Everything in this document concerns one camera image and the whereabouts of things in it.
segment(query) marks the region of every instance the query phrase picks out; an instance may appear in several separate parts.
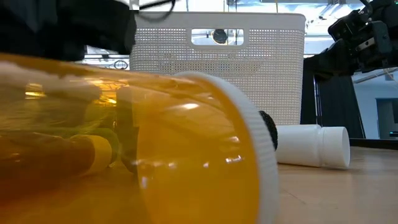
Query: wall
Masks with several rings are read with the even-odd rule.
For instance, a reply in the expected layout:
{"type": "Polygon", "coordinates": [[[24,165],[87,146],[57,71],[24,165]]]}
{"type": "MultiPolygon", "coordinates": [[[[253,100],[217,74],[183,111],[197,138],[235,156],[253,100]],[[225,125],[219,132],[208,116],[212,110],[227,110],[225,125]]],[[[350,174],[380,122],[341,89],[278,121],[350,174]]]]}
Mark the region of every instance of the wall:
{"type": "MultiPolygon", "coordinates": [[[[375,78],[374,82],[384,79],[383,76],[375,78]]],[[[398,84],[394,82],[384,82],[383,84],[372,84],[372,81],[354,84],[356,98],[365,129],[367,139],[379,139],[377,126],[377,98],[398,98],[398,84]]]]}

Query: wooden floor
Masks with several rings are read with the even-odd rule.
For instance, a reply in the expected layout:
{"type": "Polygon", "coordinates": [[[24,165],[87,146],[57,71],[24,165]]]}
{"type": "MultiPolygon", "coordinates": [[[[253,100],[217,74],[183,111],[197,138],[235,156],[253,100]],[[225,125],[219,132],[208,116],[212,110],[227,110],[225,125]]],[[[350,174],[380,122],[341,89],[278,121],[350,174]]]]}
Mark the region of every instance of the wooden floor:
{"type": "Polygon", "coordinates": [[[351,148],[349,170],[279,165],[277,224],[398,223],[398,151],[351,148]]]}

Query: perforated basket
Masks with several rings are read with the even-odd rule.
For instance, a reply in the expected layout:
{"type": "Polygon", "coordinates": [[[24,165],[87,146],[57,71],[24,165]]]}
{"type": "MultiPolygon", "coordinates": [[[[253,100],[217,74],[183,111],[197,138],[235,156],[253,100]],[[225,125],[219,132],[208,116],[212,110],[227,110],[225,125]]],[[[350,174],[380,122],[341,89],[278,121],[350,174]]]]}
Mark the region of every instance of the perforated basket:
{"type": "Polygon", "coordinates": [[[175,12],[163,22],[137,18],[137,27],[131,70],[214,75],[241,89],[276,124],[300,123],[303,15],[175,12]],[[244,39],[241,45],[195,45],[192,29],[242,29],[244,39]]]}

